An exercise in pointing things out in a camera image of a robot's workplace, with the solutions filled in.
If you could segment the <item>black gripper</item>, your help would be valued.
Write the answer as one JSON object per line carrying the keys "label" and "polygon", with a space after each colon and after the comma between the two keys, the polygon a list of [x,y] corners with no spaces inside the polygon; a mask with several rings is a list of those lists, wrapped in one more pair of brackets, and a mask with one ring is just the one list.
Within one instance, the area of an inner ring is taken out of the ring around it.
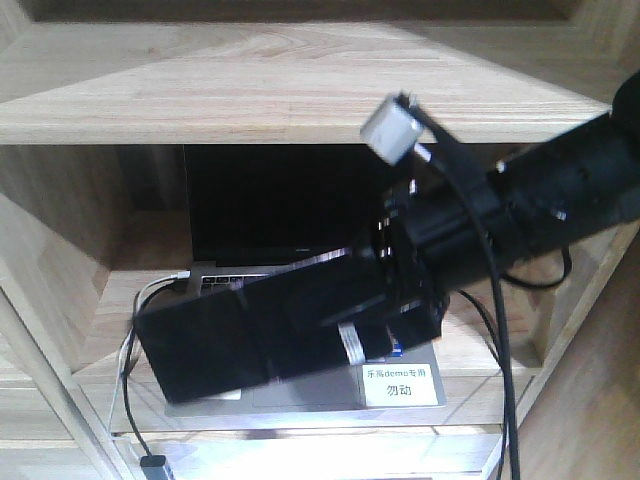
{"label": "black gripper", "polygon": [[[373,249],[392,285],[390,334],[409,350],[441,336],[449,294],[488,276],[478,234],[461,200],[444,185],[411,194],[401,184],[383,196]],[[334,256],[293,272],[289,318],[295,325],[337,325],[390,303],[378,263]]]}

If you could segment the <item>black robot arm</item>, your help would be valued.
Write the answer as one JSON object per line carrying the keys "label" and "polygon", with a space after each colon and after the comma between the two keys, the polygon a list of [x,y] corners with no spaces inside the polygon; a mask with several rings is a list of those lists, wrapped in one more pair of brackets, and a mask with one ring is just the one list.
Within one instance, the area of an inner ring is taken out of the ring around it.
{"label": "black robot arm", "polygon": [[492,171],[405,94],[387,98],[361,135],[383,160],[419,159],[442,178],[394,192],[371,246],[304,270],[310,284],[286,304],[300,330],[334,330],[350,362],[441,333],[449,294],[639,216],[639,79],[611,109]]}

